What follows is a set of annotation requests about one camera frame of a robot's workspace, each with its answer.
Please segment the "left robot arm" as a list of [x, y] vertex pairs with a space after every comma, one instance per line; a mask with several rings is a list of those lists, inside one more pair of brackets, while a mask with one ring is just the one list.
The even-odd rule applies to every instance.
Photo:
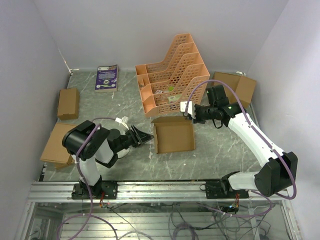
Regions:
[[72, 198], [98, 198], [111, 190], [97, 169], [100, 164], [108, 169], [119, 159], [118, 153], [131, 147], [138, 148], [154, 138], [134, 125], [122, 134], [116, 128], [107, 129], [86, 120], [69, 130], [62, 139], [62, 146], [74, 158], [80, 174], [79, 184]]

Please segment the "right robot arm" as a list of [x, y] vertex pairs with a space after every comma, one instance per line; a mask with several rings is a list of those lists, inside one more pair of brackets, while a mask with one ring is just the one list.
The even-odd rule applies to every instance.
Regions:
[[226, 198], [233, 197], [239, 190], [257, 191], [264, 197], [281, 195], [281, 191], [292, 187], [292, 200], [297, 195], [296, 173], [298, 157], [294, 152], [285, 152], [273, 143], [254, 123], [246, 112], [238, 96], [234, 103], [229, 102], [225, 88], [218, 84], [206, 90], [209, 104], [199, 105], [188, 99], [180, 105], [180, 111], [194, 123], [220, 121], [222, 126], [232, 130], [247, 145], [256, 157], [260, 170], [256, 172], [232, 172], [221, 179], [220, 192]]

